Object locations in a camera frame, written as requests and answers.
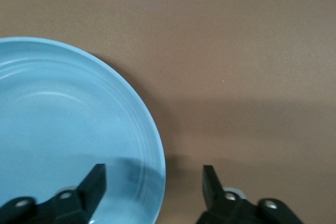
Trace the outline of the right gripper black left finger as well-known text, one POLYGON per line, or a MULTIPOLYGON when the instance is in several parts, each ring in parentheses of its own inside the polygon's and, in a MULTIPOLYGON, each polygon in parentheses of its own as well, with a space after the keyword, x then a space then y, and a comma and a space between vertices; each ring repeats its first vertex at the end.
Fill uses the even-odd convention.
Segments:
POLYGON ((107 189, 106 165, 96 164, 75 189, 36 203, 17 197, 1 206, 1 223, 89 223, 107 189))

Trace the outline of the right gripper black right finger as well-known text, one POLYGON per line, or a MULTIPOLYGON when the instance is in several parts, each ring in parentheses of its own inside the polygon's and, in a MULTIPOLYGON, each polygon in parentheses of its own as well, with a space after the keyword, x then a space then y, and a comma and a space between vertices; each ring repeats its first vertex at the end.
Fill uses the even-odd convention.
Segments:
POLYGON ((212 165, 204 165, 202 191, 206 210, 197 223, 302 223, 282 201, 263 198, 256 205, 241 190, 223 187, 212 165))

